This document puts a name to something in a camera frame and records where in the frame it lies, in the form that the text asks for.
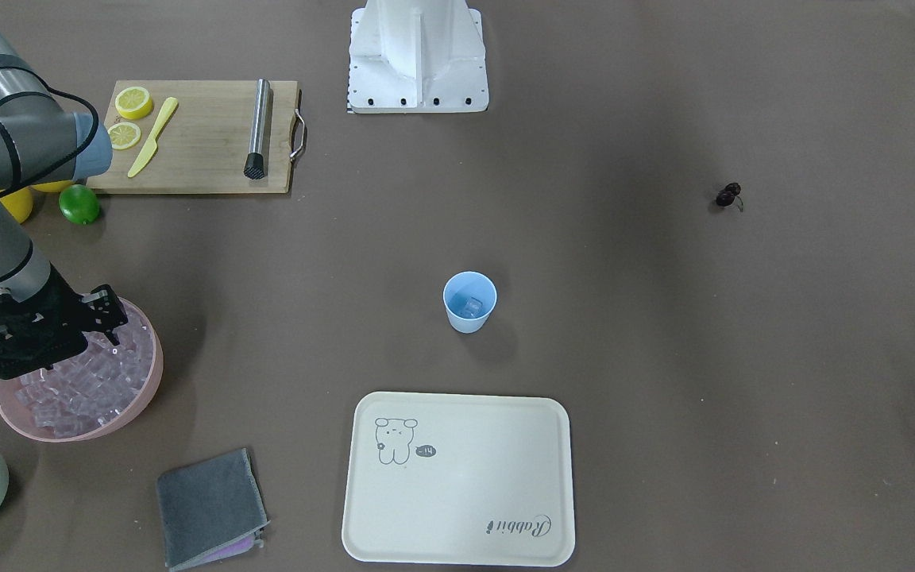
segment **white plastic mount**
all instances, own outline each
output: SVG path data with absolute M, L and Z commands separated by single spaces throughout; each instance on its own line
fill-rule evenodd
M 348 105 L 356 113 L 485 111 L 482 14 L 465 0 L 369 0 L 352 13 Z

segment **pink bowl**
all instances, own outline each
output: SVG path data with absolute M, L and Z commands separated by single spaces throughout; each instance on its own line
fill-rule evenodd
M 137 394 L 137 397 L 133 398 L 129 405 L 123 409 L 115 419 L 104 424 L 104 426 L 95 428 L 92 431 L 84 432 L 84 434 L 77 435 L 76 437 L 59 439 L 55 437 L 54 431 L 52 431 L 51 428 L 35 426 L 35 424 L 33 424 L 33 413 L 28 407 L 16 399 L 15 393 L 22 387 L 19 377 L 15 377 L 12 380 L 0 380 L 0 414 L 8 426 L 12 427 L 18 434 L 23 435 L 23 437 L 29 437 L 35 439 L 35 441 L 44 441 L 47 443 L 87 441 L 88 439 L 101 437 L 101 435 L 108 435 L 110 432 L 119 430 L 119 428 L 124 427 L 125 424 L 129 423 L 129 421 L 135 419 L 137 415 L 143 412 L 146 404 L 153 398 L 153 394 L 156 393 L 157 386 L 160 384 L 160 372 L 162 372 L 162 369 L 164 368 L 164 355 L 160 352 L 160 342 L 157 341 L 157 332 L 153 329 L 153 326 L 150 325 L 146 315 L 143 315 L 141 309 L 135 307 L 129 300 L 124 300 L 124 298 L 119 299 L 122 300 L 123 307 L 126 308 L 127 314 L 130 314 L 131 312 L 131 314 L 139 316 L 139 319 L 141 319 L 150 330 L 150 338 L 153 340 L 153 360 L 150 362 L 148 376 L 143 384 L 143 388 Z

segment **wooden cutting board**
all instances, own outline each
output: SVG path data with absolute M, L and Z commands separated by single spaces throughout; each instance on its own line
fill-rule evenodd
M 142 119 L 124 119 L 115 111 L 115 97 L 131 86 L 150 91 L 153 111 Z M 106 128 L 120 121 L 137 123 L 142 139 L 131 149 L 116 151 L 112 166 L 91 177 L 87 186 L 103 195 L 171 195 L 172 193 L 288 192 L 291 181 L 291 130 L 299 105 L 297 81 L 270 81 L 268 176 L 252 180 L 242 174 L 249 148 L 257 81 L 116 81 L 112 103 L 101 120 Z M 126 173 L 137 159 L 164 98 L 179 100 L 157 153 L 137 176 Z

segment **bowl of ice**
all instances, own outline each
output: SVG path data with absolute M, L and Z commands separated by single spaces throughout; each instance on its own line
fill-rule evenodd
M 83 354 L 0 380 L 0 413 L 19 434 L 49 443 L 108 435 L 143 412 L 157 391 L 164 356 L 143 312 L 122 301 L 129 323 L 119 345 L 87 333 Z

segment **citrus fruit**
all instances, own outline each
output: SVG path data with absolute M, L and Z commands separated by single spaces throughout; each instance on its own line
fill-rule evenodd
M 145 87 L 133 86 L 119 91 L 115 95 L 115 111 L 126 119 L 146 117 L 153 111 L 153 100 L 150 91 Z
M 30 211 L 33 211 L 33 195 L 30 195 L 30 189 L 26 187 L 3 196 L 0 202 L 18 223 L 25 221 L 30 216 Z
M 59 195 L 59 209 L 70 222 L 91 224 L 101 214 L 98 196 L 87 185 L 74 184 Z
M 140 136 L 139 126 L 128 121 L 116 123 L 115 126 L 108 128 L 108 137 L 111 138 L 112 149 L 115 149 L 115 151 L 131 148 L 131 146 L 139 142 Z
M 40 192 L 62 192 L 63 189 L 72 184 L 72 181 L 55 181 L 53 184 L 33 184 L 30 185 L 30 188 Z

